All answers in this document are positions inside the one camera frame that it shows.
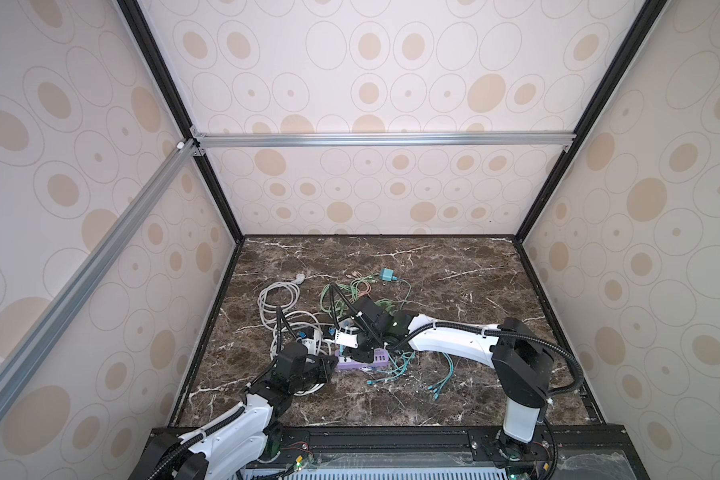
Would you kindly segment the purple power strip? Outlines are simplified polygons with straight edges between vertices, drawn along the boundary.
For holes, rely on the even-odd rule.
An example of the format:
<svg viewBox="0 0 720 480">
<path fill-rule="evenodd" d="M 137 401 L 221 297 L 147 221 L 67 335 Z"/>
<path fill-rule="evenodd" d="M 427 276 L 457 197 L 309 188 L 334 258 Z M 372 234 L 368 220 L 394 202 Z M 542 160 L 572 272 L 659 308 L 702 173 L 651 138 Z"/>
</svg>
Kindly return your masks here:
<svg viewBox="0 0 720 480">
<path fill-rule="evenodd" d="M 384 369 L 390 362 L 390 356 L 384 349 L 375 349 L 372 356 L 364 352 L 363 361 L 345 356 L 341 352 L 337 352 L 335 356 L 338 358 L 337 369 L 340 371 Z"/>
</svg>

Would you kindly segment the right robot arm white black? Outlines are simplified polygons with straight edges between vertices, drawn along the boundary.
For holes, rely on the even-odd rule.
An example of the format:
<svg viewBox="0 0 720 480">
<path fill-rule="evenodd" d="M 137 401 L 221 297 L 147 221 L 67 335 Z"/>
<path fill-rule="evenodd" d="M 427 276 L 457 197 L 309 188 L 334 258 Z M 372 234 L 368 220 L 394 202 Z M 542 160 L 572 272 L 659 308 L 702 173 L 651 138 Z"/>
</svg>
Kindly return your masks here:
<svg viewBox="0 0 720 480">
<path fill-rule="evenodd" d="M 350 302 L 336 284 L 327 287 L 327 298 L 335 341 L 355 361 L 370 362 L 378 349 L 436 352 L 493 369 L 506 397 L 501 429 L 489 447 L 498 464 L 529 462 L 550 401 L 577 391 L 584 381 L 574 354 L 534 335 L 516 318 L 470 325 L 409 310 L 390 313 L 368 297 Z"/>
</svg>

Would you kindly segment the teal charger plug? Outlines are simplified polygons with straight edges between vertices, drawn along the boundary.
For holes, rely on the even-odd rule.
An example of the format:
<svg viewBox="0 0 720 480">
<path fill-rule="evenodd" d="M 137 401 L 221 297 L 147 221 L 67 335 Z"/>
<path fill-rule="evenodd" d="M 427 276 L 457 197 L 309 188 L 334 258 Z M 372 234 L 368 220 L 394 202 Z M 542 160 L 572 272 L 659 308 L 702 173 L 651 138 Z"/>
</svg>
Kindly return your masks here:
<svg viewBox="0 0 720 480">
<path fill-rule="evenodd" d="M 394 271 L 389 268 L 382 268 L 379 273 L 379 278 L 385 282 L 392 282 L 398 280 L 398 277 L 395 275 Z"/>
</svg>

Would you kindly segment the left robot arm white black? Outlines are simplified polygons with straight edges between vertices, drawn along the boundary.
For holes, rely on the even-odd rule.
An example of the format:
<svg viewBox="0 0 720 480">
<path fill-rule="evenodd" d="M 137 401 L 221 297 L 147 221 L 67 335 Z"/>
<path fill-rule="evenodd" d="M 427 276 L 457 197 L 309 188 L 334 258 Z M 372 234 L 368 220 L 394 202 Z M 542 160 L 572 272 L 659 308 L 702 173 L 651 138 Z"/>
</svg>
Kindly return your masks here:
<svg viewBox="0 0 720 480">
<path fill-rule="evenodd" d="M 338 357 L 312 354 L 299 336 L 278 337 L 276 355 L 243 390 L 241 401 L 188 433 L 162 433 L 150 440 L 132 479 L 230 479 L 247 464 L 279 454 L 280 417 L 297 393 L 327 384 Z"/>
</svg>

